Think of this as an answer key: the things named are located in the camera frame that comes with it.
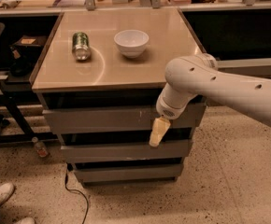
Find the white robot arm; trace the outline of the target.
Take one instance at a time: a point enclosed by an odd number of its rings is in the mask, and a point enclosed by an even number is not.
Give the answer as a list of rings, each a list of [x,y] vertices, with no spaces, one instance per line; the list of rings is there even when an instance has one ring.
[[[271,79],[223,73],[209,54],[183,56],[171,60],[165,68],[166,84],[160,93],[150,134],[150,145],[157,147],[186,105],[197,95],[271,127]]]

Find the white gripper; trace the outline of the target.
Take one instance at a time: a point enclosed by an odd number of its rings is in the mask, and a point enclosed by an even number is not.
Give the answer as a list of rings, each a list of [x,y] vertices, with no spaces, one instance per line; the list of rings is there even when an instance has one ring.
[[[173,107],[168,105],[162,95],[159,96],[156,103],[156,110],[160,115],[152,125],[152,131],[150,134],[149,144],[152,147],[157,147],[160,145],[164,135],[170,128],[169,119],[177,119],[185,110],[187,103],[181,107]]]

